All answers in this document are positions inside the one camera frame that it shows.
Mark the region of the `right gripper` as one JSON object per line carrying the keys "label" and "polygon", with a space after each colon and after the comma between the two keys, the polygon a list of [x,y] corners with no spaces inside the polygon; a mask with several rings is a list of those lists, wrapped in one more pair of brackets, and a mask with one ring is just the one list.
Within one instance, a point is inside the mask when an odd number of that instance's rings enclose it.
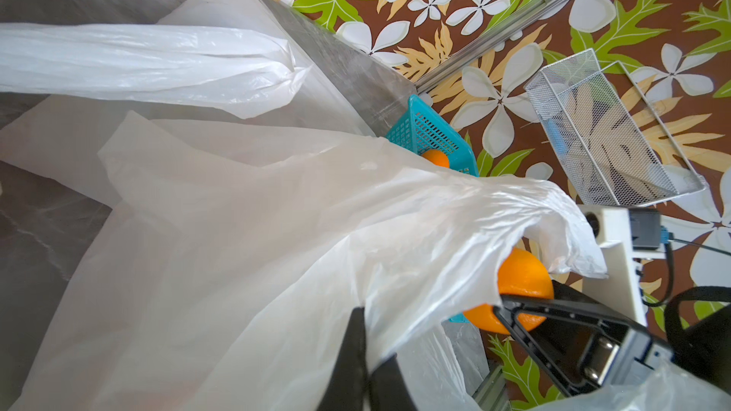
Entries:
{"label": "right gripper", "polygon": [[568,285],[552,300],[504,295],[493,310],[530,359],[573,397],[609,386],[638,386],[671,361],[670,345]]}

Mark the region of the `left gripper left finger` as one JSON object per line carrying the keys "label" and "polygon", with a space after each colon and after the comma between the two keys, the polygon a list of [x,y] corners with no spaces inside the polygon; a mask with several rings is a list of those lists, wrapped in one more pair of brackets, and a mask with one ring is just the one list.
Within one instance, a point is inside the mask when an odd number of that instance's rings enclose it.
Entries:
{"label": "left gripper left finger", "polygon": [[362,411],[369,385],[365,308],[350,314],[329,384],[317,411]]}

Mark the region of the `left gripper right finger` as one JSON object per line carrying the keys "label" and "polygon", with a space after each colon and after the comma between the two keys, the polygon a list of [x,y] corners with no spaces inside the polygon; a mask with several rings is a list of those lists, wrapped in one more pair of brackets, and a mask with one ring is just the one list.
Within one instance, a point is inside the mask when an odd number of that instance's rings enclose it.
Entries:
{"label": "left gripper right finger", "polygon": [[376,368],[369,378],[371,411],[416,411],[397,356],[391,356]]}

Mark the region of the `teal plastic basket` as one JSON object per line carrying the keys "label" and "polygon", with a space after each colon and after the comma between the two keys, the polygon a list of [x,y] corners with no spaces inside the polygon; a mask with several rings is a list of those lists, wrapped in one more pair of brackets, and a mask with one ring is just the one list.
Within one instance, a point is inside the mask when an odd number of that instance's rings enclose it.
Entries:
{"label": "teal plastic basket", "polygon": [[417,95],[409,97],[407,112],[386,134],[386,139],[416,154],[439,150],[454,171],[479,176],[470,145]]}

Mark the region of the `printed white plastic bag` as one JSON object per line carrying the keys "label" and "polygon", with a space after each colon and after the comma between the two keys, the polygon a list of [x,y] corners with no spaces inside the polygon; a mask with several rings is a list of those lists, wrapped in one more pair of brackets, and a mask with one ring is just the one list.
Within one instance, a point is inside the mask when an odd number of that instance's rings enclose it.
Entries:
{"label": "printed white plastic bag", "polygon": [[290,103],[310,67],[255,30],[169,25],[1,26],[1,89],[224,110]]}

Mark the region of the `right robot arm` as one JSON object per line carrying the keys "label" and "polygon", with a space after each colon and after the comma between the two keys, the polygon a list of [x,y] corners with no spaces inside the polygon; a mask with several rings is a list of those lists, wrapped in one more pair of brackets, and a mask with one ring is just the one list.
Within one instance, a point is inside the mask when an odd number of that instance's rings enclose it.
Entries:
{"label": "right robot arm", "polygon": [[666,336],[567,285],[551,300],[504,296],[498,321],[565,397],[606,386],[638,386],[670,361],[730,389],[730,290],[694,287],[664,310]]}

